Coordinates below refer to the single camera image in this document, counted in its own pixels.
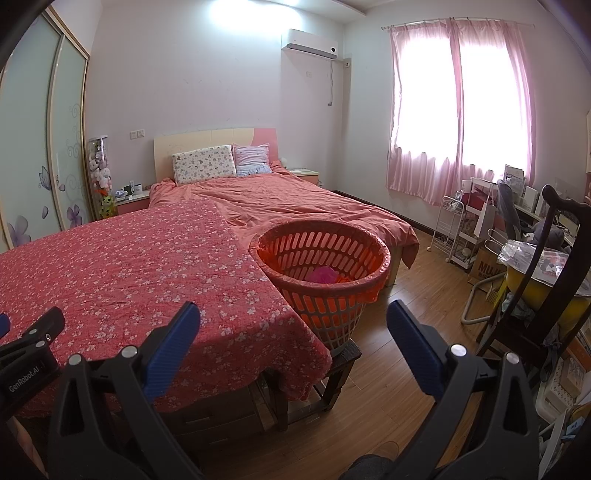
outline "wooden chair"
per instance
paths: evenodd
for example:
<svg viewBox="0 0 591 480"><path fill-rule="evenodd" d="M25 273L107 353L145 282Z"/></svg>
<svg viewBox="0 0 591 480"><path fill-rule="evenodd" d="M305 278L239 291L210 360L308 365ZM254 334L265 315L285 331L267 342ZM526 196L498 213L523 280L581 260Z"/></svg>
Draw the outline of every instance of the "wooden chair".
<svg viewBox="0 0 591 480"><path fill-rule="evenodd" d="M574 200L561 199L549 185L542 189L542 196L548 203L549 210L534 257L519 288L514 292L513 299L505 313L502 314L500 306L497 307L496 311L491 315L490 321L481 331L479 335L480 345L476 353L482 356L487 350L491 349L492 342L497 340L517 353L525 363L537 369L542 369L548 357L548 350L542 345L544 339L575 296L591 267L591 207ZM535 314L534 320L526 327L522 320L513 317L511 314L540 260L557 210L574 214L580 222L579 232L562 273L541 308ZM584 311L576 326L563 339L558 355L561 355L566 350L590 313L591 305Z"/></svg>

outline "pink curtain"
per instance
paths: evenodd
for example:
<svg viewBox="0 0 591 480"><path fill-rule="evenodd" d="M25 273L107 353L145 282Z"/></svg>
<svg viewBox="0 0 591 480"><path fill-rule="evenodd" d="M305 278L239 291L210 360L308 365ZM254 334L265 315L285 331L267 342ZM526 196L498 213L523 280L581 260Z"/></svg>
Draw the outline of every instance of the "pink curtain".
<svg viewBox="0 0 591 480"><path fill-rule="evenodd" d="M388 187L438 205L460 181L505 164L534 179L535 112L521 34L503 21L445 20L391 29Z"/></svg>

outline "curtain rod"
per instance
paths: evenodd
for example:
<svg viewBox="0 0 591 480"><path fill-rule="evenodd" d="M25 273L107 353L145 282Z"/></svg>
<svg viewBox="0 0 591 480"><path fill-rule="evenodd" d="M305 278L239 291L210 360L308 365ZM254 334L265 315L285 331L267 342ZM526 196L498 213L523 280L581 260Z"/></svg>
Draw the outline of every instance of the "curtain rod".
<svg viewBox="0 0 591 480"><path fill-rule="evenodd" d="M457 17L457 20L472 20L472 21L489 21L489 20L495 20L494 18L469 18L469 17ZM449 20L449 17L447 18L432 18L431 20L421 20L418 22L409 22L409 23L403 23L400 25L390 25L389 27L382 27L382 30L390 30L391 28L395 28L395 27L406 27L407 25L418 25L421 23L434 23L434 22L439 22L442 20ZM525 27L532 27L535 28L535 24L533 23L522 23L522 22L513 22L513 21L509 21L509 20L503 20L506 21L507 23L514 23L517 25L523 25Z"/></svg>

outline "red floral bedspread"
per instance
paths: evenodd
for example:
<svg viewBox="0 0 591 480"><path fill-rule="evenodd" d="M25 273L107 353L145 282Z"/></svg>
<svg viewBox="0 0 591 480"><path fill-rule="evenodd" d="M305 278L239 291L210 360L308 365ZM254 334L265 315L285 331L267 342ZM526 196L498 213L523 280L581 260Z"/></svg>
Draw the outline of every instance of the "red floral bedspread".
<svg viewBox="0 0 591 480"><path fill-rule="evenodd" d="M201 330L160 411L251 383L267 367L303 398L331 365L329 351L242 248L209 200L172 203L57 233L0 255L0 312L11 341L50 307L63 333L51 350L95 360L139 345L183 302L201 310ZM23 413L47 414L56 384Z"/></svg>

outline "white storage rack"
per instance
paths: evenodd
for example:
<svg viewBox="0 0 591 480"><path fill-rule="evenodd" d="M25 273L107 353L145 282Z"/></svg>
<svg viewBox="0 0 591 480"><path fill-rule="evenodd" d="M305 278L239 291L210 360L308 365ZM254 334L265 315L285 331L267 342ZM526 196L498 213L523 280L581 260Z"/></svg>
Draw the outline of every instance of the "white storage rack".
<svg viewBox="0 0 591 480"><path fill-rule="evenodd" d="M452 261L465 269L472 266L480 244L486 238L488 229L494 223L496 209L489 204L489 200L497 189L495 183L474 177L466 186L468 185L470 195L472 195L475 185L488 189L488 196L482 210L469 206L470 197L468 197L467 205L452 197L443 197L437 217L437 225L433 232L433 239L431 245L427 248L428 251L431 251L433 247L442 250L447 255L446 262ZM468 212L473 213L478 218L475 232L464 231ZM465 255L466 249L469 250L468 255Z"/></svg>

